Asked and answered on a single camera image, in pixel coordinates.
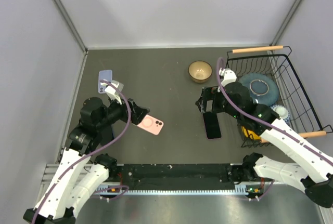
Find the tan ceramic bowl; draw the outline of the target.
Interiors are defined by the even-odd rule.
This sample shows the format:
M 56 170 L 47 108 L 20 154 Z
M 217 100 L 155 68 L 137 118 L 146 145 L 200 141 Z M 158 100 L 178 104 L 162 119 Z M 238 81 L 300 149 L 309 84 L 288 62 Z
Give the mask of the tan ceramic bowl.
M 195 83 L 205 83 L 212 76 L 212 67 L 205 61 L 194 61 L 188 67 L 188 74 Z

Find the lavender phone case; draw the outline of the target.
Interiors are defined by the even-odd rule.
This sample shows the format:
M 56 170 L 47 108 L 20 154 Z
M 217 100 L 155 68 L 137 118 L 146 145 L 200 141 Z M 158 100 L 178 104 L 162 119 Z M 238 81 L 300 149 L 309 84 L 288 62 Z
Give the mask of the lavender phone case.
M 108 87 L 108 84 L 102 83 L 103 81 L 112 81 L 112 70 L 101 70 L 98 73 L 98 93 L 105 94 L 105 89 Z

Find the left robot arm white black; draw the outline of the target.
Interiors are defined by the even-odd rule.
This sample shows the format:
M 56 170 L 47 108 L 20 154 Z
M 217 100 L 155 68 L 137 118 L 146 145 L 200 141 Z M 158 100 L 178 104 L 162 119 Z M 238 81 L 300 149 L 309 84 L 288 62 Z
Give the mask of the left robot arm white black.
M 106 106 L 100 98 L 84 101 L 79 123 L 69 134 L 70 145 L 62 154 L 52 182 L 35 207 L 23 218 L 28 223 L 75 223 L 86 201 L 105 180 L 118 174 L 117 161 L 101 154 L 109 142 L 102 132 L 121 120 L 138 125 L 150 109 L 139 107 L 132 99 L 111 99 Z

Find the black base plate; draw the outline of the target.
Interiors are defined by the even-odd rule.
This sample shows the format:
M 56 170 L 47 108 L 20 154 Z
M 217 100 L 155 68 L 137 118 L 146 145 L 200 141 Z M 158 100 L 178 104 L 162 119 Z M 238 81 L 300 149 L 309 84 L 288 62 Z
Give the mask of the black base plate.
M 131 190 L 229 190 L 247 181 L 240 165 L 231 164 L 124 164 L 109 181 Z

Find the blue white patterned bowl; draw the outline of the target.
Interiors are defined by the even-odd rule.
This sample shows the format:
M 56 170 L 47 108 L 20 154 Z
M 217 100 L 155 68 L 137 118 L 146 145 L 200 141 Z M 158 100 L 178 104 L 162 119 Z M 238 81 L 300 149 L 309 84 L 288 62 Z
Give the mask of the blue white patterned bowl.
M 283 106 L 283 105 L 279 105 L 279 104 L 275 104 L 271 106 L 271 109 L 276 112 L 279 117 L 281 119 L 284 120 L 284 122 L 289 125 L 290 124 L 290 113 L 288 111 L 288 109 Z

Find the pink phone case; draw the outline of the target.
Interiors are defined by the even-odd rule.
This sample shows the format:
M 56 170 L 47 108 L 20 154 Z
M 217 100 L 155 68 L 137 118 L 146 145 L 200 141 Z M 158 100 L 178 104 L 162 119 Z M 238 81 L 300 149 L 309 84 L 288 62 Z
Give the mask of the pink phone case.
M 164 122 L 150 115 L 146 115 L 143 120 L 137 125 L 137 127 L 153 134 L 159 135 L 162 128 L 164 126 Z

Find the yellow bowl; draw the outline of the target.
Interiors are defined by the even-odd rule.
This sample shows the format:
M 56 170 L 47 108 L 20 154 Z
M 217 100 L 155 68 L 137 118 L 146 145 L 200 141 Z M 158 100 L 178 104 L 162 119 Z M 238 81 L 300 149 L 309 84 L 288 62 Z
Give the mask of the yellow bowl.
M 241 132 L 243 133 L 244 137 L 249 138 L 250 140 L 253 141 L 261 141 L 261 137 L 255 134 L 251 130 L 247 130 L 244 126 L 241 127 Z

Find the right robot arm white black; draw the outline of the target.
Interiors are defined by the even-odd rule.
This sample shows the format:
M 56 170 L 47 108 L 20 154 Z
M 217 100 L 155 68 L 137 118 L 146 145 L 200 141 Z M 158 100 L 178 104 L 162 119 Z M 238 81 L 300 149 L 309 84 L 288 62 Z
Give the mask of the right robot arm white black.
M 299 189 L 321 207 L 332 207 L 332 157 L 320 151 L 297 134 L 269 106 L 253 102 L 249 91 L 239 82 L 226 86 L 204 87 L 196 106 L 207 112 L 227 113 L 246 129 L 283 151 L 296 165 L 277 162 L 263 155 L 243 167 L 249 180 L 258 177 L 283 182 Z

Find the aluminium rail frame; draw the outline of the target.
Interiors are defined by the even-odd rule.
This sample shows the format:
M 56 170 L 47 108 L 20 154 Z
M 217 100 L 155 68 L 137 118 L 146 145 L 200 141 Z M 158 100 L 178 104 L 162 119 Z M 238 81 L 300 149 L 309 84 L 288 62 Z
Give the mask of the aluminium rail frame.
M 86 165 L 90 170 L 84 177 Z M 234 189 L 236 183 L 275 180 L 292 186 L 325 208 L 332 207 L 332 164 L 308 159 L 300 164 L 282 163 L 253 153 L 240 165 L 234 164 L 122 164 L 108 155 L 78 159 L 65 153 L 41 200 L 26 211 L 31 223 L 75 223 L 81 208 L 94 194 L 118 195 L 213 193 Z

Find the blue ceramic plate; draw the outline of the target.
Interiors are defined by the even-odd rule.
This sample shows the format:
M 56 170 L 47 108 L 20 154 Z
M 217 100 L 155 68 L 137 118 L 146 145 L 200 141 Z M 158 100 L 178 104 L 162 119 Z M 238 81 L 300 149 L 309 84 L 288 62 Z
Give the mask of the blue ceramic plate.
M 249 73 L 242 76 L 239 82 L 248 89 L 250 97 L 256 103 L 272 106 L 279 98 L 277 84 L 266 75 Z

